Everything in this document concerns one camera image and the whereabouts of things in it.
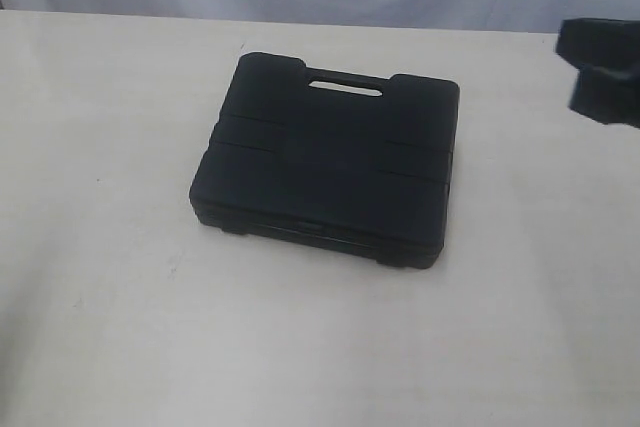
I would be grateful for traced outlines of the black plastic tool case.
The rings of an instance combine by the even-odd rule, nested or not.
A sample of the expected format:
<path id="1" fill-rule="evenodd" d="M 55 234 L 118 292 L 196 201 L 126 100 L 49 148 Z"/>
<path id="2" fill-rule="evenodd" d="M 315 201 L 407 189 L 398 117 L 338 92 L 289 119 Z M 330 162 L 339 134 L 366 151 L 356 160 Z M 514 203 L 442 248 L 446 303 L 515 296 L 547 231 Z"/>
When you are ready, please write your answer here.
<path id="1" fill-rule="evenodd" d="M 459 99 L 450 80 L 247 53 L 191 206 L 226 232 L 429 268 L 445 245 Z"/>

